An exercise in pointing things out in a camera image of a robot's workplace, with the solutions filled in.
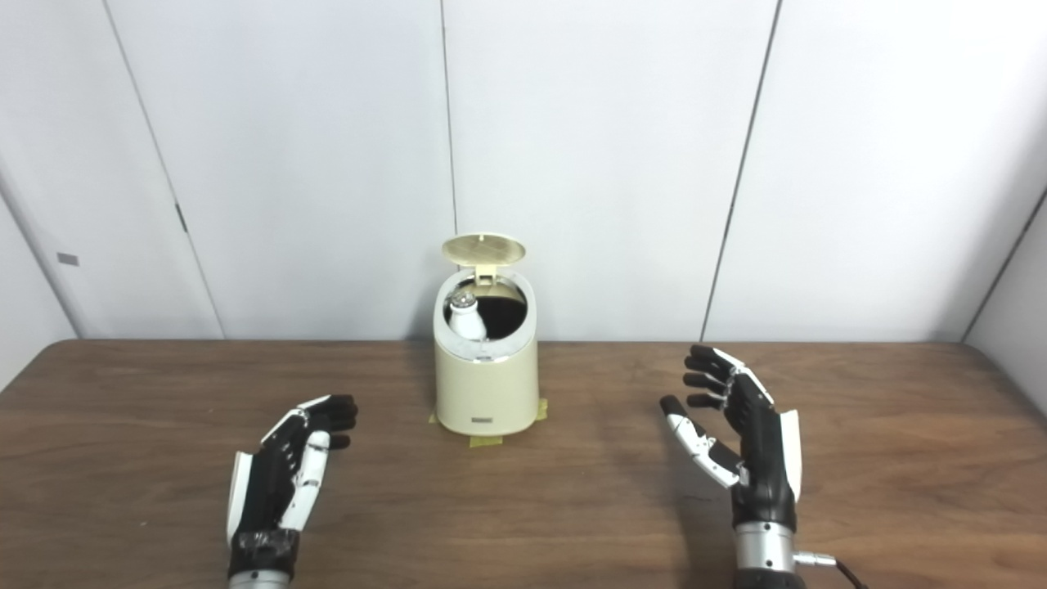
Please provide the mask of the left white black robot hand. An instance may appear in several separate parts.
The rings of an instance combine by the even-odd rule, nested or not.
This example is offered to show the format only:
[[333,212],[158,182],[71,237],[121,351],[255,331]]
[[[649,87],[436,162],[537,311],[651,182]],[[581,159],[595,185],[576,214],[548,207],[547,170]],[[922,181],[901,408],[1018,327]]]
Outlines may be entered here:
[[350,445],[357,416],[351,395],[308,400],[288,410],[255,452],[236,452],[226,514],[229,588],[290,587],[329,455]]

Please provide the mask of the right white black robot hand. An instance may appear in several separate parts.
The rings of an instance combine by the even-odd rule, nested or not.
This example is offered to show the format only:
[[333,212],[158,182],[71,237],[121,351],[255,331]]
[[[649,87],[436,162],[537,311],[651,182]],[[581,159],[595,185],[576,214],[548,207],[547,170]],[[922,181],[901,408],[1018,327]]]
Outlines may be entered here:
[[[659,399],[669,429],[707,476],[729,489],[733,525],[773,524],[797,533],[802,488],[799,414],[778,411],[744,362],[720,349],[692,344],[683,381],[696,393],[685,402]],[[739,438],[734,451],[688,414],[688,407],[720,411]]]

